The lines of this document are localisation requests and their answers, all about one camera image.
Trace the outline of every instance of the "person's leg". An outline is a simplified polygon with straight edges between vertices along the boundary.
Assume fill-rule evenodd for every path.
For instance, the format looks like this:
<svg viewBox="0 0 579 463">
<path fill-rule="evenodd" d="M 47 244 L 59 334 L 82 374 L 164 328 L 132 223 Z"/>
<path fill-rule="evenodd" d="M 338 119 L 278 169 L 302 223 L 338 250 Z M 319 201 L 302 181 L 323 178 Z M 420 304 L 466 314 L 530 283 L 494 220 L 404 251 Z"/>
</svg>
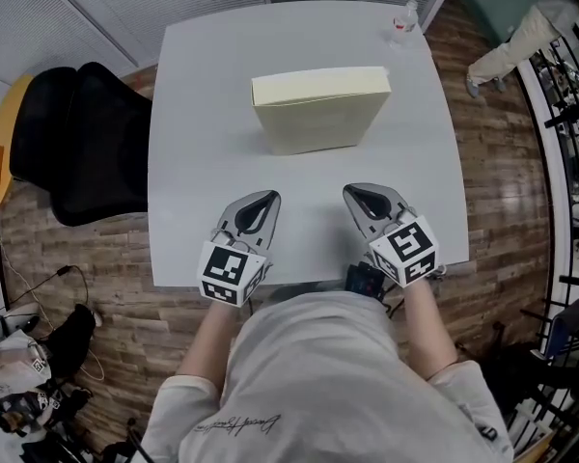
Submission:
<svg viewBox="0 0 579 463">
<path fill-rule="evenodd" d="M 547 18 L 532 6 L 509 42 L 500 44 L 468 68 L 468 79 L 478 86 L 496 77 L 502 78 L 559 36 Z"/>
</svg>

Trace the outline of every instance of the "metal railing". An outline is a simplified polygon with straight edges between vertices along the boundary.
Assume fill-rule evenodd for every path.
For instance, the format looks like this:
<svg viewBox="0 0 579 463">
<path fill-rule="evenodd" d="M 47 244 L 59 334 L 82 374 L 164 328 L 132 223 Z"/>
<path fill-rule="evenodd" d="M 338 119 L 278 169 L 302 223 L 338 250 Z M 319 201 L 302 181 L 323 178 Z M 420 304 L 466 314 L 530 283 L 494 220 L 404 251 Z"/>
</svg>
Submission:
<svg viewBox="0 0 579 463">
<path fill-rule="evenodd" d="M 560 290 L 564 291 L 545 299 L 543 314 L 522 311 L 539 321 L 537 336 L 544 354 L 556 317 L 579 300 L 579 26 L 571 41 L 564 37 L 553 41 L 530 62 L 551 116 L 544 126 L 558 138 L 565 168 L 570 222 L 569 228 L 554 229 L 555 232 L 569 232 L 567 269 L 558 278 L 565 286 Z M 579 368 L 579 329 L 571 332 L 551 363 Z M 552 431 L 540 461 L 579 461 L 578 397 L 571 395 L 570 389 L 547 386 L 533 393 L 521 410 L 525 417 L 512 417 L 508 423 L 515 454 L 523 453 Z"/>
</svg>

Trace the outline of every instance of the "water bottle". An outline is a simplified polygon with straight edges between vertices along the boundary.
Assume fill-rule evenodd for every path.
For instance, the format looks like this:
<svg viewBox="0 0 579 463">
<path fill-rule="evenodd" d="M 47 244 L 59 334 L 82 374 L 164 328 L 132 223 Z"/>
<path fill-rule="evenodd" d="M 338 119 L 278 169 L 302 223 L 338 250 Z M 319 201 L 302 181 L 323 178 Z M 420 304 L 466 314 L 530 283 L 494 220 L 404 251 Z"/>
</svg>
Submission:
<svg viewBox="0 0 579 463">
<path fill-rule="evenodd" d="M 408 0 L 405 7 L 393 18 L 393 41 L 403 44 L 414 26 L 418 23 L 418 3 L 416 0 Z"/>
</svg>

